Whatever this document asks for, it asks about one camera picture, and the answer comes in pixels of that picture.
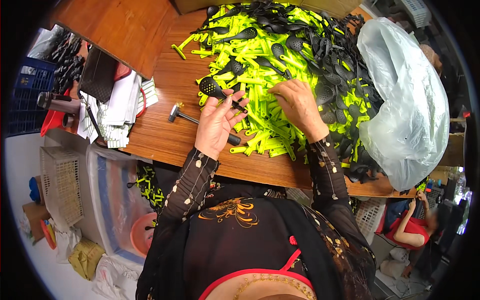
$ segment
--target blue object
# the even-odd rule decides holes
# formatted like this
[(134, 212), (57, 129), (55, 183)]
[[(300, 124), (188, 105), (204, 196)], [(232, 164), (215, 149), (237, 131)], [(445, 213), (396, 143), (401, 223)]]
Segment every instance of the blue object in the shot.
[(30, 187), (30, 198), (32, 199), (32, 201), (40, 204), (40, 191), (38, 190), (38, 185), (36, 183), (35, 177), (30, 178), (28, 186)]
[(8, 136), (40, 132), (48, 110), (39, 107), (36, 100), (40, 92), (52, 89), (54, 71), (54, 63), (24, 59), (10, 99)]

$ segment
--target hammer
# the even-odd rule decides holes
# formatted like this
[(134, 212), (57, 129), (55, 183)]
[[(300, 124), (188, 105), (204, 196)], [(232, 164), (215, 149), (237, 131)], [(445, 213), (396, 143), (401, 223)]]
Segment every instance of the hammer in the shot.
[[(192, 121), (193, 123), (195, 124), (198, 124), (199, 121), (197, 119), (194, 119), (190, 116), (187, 116), (186, 114), (184, 114), (183, 112), (180, 111), (180, 108), (183, 106), (183, 104), (180, 102), (180, 103), (176, 103), (173, 108), (172, 108), (172, 111), (170, 112), (170, 115), (168, 116), (168, 120), (170, 122), (173, 122), (175, 121), (175, 118), (176, 117), (182, 117), (182, 118), (185, 118), (189, 121)], [(228, 134), (228, 140), (227, 142), (229, 144), (232, 144), (234, 146), (238, 146), (241, 142), (241, 139), (239, 137), (237, 137), (236, 135), (233, 135), (231, 133)]]

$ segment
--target person in red shirt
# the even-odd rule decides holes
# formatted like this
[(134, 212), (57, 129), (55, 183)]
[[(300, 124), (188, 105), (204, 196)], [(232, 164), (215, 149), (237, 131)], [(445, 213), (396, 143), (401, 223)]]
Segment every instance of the person in red shirt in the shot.
[(449, 211), (445, 205), (429, 209), (428, 200), (422, 191), (416, 196), (423, 202), (425, 219), (413, 218), (417, 202), (415, 199), (390, 203), (385, 214), (384, 235), (407, 249), (418, 250), (432, 235), (438, 235), (445, 228)]

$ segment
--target woman's right hand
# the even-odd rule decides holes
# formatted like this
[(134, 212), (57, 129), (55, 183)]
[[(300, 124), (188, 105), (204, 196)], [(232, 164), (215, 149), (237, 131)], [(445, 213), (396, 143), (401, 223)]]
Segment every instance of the woman's right hand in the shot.
[(412, 216), (413, 215), (413, 212), (415, 211), (415, 207), (417, 206), (417, 201), (415, 201), (415, 199), (412, 200), (412, 202), (410, 202), (410, 204), (408, 205), (408, 213), (407, 215), (410, 215)]
[(309, 143), (315, 143), (329, 134), (327, 125), (318, 114), (308, 83), (298, 79), (283, 81), (268, 92), (274, 94), (288, 120), (305, 134)]

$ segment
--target red shirt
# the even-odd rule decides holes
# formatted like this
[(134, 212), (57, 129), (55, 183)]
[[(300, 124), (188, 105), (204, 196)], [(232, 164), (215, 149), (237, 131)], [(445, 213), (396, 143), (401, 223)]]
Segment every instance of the red shirt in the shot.
[(408, 210), (404, 211), (403, 214), (402, 214), (402, 217), (398, 218), (397, 220), (395, 220), (395, 222), (393, 222), (393, 224), (390, 226), (390, 232), (385, 234), (385, 237), (388, 238), (389, 240), (394, 241), (398, 245), (407, 248), (407, 249), (418, 250), (421, 247), (425, 246), (425, 244), (428, 242), (428, 239), (430, 238), (427, 231), (425, 230), (425, 228), (423, 228), (423, 226), (425, 226), (425, 227), (427, 226), (427, 222), (425, 222), (425, 220), (420, 220), (420, 219), (411, 217), (408, 220), (407, 226), (405, 226), (405, 230), (404, 230), (404, 232), (406, 232), (406, 233), (418, 233), (418, 234), (423, 235), (423, 237), (425, 238), (425, 242), (420, 247), (413, 247), (410, 244), (401, 243), (399, 241), (396, 241), (393, 238), (393, 235), (396, 233), (396, 231), (398, 229), (398, 226), (400, 226), (400, 222), (402, 222), (402, 220), (405, 217), (405, 215), (407, 214), (407, 212), (408, 212)]

